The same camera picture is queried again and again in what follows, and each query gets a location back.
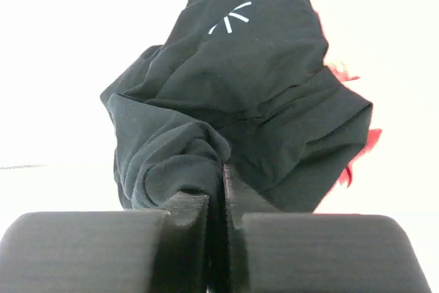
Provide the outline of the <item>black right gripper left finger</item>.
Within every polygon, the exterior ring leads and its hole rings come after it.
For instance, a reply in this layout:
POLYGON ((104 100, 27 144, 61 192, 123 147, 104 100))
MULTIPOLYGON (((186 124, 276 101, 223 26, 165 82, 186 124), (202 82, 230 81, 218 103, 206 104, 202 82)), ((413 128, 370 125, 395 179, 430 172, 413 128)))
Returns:
POLYGON ((204 292, 209 199, 159 209, 26 213, 1 239, 2 292, 204 292))

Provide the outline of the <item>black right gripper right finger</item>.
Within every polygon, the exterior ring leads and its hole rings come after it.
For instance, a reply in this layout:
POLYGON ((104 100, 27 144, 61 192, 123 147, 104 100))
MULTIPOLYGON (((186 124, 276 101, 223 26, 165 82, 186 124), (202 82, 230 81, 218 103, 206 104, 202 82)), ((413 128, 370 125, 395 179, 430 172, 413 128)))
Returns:
POLYGON ((232 292, 429 292, 403 228, 384 215, 286 213, 223 168, 232 292))

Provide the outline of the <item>black t shirt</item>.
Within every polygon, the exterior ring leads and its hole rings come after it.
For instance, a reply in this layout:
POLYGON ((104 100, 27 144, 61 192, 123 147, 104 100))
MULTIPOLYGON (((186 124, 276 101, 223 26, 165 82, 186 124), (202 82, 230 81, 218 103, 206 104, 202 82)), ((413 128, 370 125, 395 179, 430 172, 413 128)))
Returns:
POLYGON ((126 209, 178 191, 217 202, 223 168, 282 211, 312 212, 366 146, 372 103, 324 64, 310 0, 188 0, 171 34, 101 94, 126 209))

